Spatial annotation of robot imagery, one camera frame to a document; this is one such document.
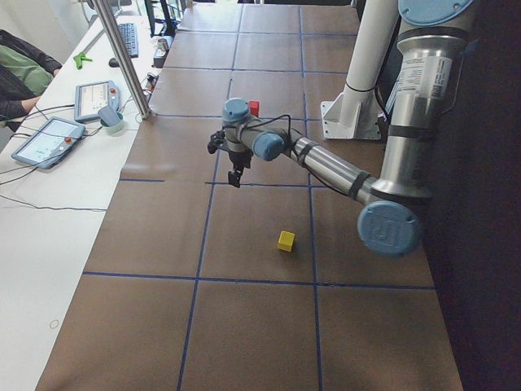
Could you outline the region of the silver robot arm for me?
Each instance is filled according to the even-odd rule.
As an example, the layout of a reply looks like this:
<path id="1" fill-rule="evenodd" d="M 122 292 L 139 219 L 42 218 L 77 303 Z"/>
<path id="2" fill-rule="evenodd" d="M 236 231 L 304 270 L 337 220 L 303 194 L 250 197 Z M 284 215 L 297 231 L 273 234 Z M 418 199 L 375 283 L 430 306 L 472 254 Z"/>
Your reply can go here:
<path id="1" fill-rule="evenodd" d="M 381 113 L 377 80 L 387 51 L 402 61 L 391 98 L 387 142 L 378 177 L 341 159 L 290 125 L 261 120 L 251 103 L 233 98 L 222 108 L 222 127 L 208 151 L 224 151 L 238 187 L 253 157 L 287 156 L 316 179 L 362 204 L 357 232 L 363 244 L 384 257 L 401 257 L 420 244 L 419 210 L 431 195 L 425 187 L 427 151 L 435 136 L 454 60 L 466 49 L 479 4 L 476 1 L 368 1 L 361 17 L 344 89 L 321 105 L 328 139 L 378 139 Z"/>

